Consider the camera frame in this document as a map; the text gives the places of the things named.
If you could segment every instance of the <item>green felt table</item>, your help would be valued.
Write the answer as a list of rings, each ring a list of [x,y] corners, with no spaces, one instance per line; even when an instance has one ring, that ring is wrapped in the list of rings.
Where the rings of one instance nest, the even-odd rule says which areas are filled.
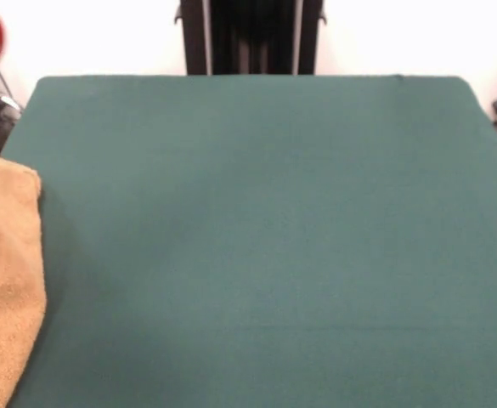
[[[497,408],[497,134],[425,77],[47,78],[9,408]]]

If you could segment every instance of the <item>black stand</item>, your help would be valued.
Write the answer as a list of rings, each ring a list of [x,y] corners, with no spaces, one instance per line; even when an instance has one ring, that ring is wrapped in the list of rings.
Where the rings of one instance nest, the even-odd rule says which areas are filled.
[[[303,0],[301,10],[297,4],[181,0],[175,20],[183,20],[188,74],[314,74],[323,0]],[[206,33],[212,39],[208,43]]]

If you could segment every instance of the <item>black metal frame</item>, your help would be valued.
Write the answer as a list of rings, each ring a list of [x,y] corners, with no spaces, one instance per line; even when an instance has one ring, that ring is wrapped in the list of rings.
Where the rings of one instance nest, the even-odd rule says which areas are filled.
[[[303,0],[302,29],[299,44],[298,73],[313,75],[318,41],[318,25],[324,0]],[[231,32],[224,20],[222,10],[213,7],[218,0],[210,3],[213,74],[231,74],[238,72],[239,61],[235,52],[236,38],[234,35],[225,35]],[[180,15],[184,26],[184,50],[188,75],[205,75],[205,18],[203,0],[181,0]],[[284,0],[284,9],[280,13],[281,31],[278,32],[269,46],[268,73],[292,73],[293,45],[291,43],[294,27],[295,1]]]
[[[205,14],[202,0],[181,0],[188,75],[206,75]]]
[[[314,75],[316,47],[318,45],[318,24],[323,7],[324,0],[303,0],[298,66],[298,74],[300,75]]]
[[[240,73],[241,42],[249,49],[245,73],[291,74],[296,1],[280,0],[280,4],[278,0],[265,1],[268,1],[268,14],[263,20],[258,14],[262,11],[261,2],[243,3],[240,12],[231,7],[229,0],[211,1],[214,75]],[[247,33],[257,35],[250,37]]]

